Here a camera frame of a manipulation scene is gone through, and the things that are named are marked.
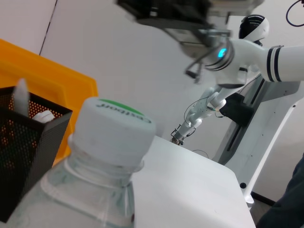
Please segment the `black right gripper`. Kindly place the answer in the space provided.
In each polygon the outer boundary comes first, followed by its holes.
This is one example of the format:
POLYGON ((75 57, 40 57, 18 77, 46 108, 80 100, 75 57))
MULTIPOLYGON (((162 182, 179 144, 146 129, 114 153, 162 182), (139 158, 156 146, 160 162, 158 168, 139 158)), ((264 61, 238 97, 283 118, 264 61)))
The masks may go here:
POLYGON ((119 0, 137 23, 152 27, 209 27, 209 0, 119 0))

